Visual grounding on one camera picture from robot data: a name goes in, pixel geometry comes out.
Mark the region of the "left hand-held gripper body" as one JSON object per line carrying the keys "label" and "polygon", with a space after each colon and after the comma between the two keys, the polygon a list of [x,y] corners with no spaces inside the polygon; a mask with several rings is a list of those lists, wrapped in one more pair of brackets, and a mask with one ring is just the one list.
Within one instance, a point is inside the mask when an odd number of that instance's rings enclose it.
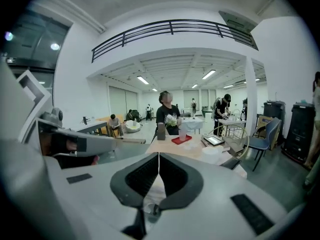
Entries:
{"label": "left hand-held gripper body", "polygon": [[63,112],[53,107],[52,95],[29,71],[15,77],[0,62],[0,138],[28,144],[52,156],[52,140],[62,127]]}

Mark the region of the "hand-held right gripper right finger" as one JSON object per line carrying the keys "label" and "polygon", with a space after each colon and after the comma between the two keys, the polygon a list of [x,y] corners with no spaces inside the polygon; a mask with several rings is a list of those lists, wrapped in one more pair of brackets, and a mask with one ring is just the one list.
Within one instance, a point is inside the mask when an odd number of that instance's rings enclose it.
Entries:
{"label": "hand-held right gripper right finger", "polygon": [[231,197],[246,195],[274,223],[287,215],[271,195],[233,170],[186,156],[174,159],[202,175],[203,188],[184,209],[165,210],[149,232],[151,240],[252,240],[257,235]]}

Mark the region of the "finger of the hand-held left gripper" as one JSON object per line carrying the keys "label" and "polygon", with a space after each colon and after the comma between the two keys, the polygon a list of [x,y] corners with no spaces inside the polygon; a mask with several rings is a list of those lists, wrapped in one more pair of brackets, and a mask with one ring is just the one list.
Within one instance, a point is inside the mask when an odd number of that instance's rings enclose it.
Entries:
{"label": "finger of the hand-held left gripper", "polygon": [[7,219],[34,239],[74,240],[72,227],[49,179],[45,161],[25,144],[0,142],[0,188]]}
{"label": "finger of the hand-held left gripper", "polygon": [[39,141],[40,133],[61,134],[76,138],[77,152],[75,154],[69,154],[69,156],[98,156],[106,152],[114,151],[117,147],[117,140],[115,138],[65,129],[53,122],[40,118],[37,119],[37,132]]}

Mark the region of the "person's left hand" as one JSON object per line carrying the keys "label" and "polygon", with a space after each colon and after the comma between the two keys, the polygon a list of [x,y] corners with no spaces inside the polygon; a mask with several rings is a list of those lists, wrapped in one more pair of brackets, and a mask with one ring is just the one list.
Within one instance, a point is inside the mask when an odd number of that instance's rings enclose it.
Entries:
{"label": "person's left hand", "polygon": [[55,158],[62,169],[94,166],[100,159],[98,155],[78,158],[69,156],[75,155],[78,147],[78,140],[70,136],[41,132],[39,141],[42,155]]}

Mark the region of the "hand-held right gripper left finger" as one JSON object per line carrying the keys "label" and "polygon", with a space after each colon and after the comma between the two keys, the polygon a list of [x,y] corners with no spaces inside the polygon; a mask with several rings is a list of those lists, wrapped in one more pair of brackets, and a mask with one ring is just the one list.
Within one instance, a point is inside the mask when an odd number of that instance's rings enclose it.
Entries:
{"label": "hand-held right gripper left finger", "polygon": [[61,169],[53,157],[47,158],[47,172],[60,208],[76,240],[131,240],[124,233],[143,218],[136,207],[122,204],[111,187],[124,190],[112,177],[131,165],[157,160],[158,153],[142,154],[128,159],[93,166]]}

